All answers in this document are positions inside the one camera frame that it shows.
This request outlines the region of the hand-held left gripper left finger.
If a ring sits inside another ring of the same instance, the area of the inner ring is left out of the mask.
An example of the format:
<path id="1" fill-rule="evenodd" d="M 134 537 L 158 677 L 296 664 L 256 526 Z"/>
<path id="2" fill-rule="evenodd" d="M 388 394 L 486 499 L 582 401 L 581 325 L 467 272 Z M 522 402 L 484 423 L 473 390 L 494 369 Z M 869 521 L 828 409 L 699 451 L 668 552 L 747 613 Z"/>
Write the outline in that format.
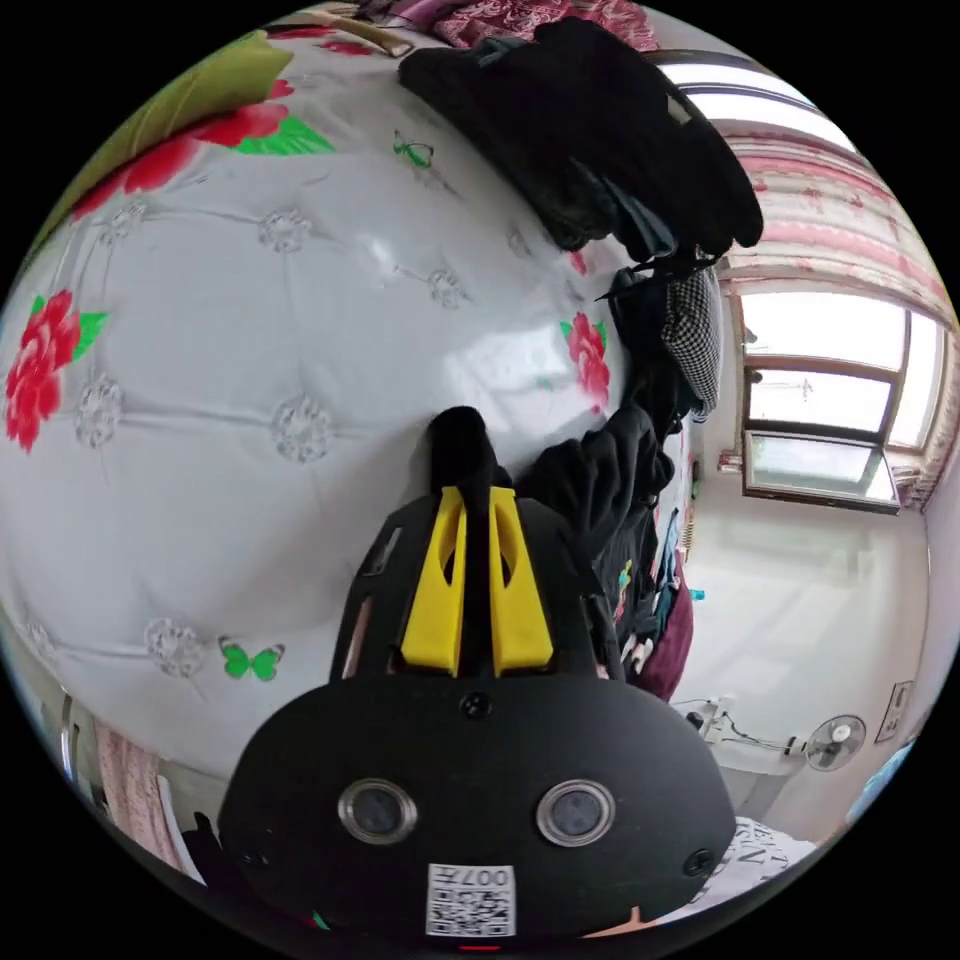
<path id="1" fill-rule="evenodd" d="M 456 673 L 467 567 L 467 511 L 460 491 L 442 490 L 400 646 L 405 665 Z"/>

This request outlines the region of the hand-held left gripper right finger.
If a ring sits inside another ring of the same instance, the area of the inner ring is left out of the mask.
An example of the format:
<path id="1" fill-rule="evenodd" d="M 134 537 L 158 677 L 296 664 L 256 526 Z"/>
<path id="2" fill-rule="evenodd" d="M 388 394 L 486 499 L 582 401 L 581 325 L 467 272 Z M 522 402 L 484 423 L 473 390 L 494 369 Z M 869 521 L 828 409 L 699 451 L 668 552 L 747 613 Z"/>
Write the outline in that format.
<path id="1" fill-rule="evenodd" d="M 493 671 L 543 671 L 553 644 L 513 490 L 490 489 L 488 533 Z"/>

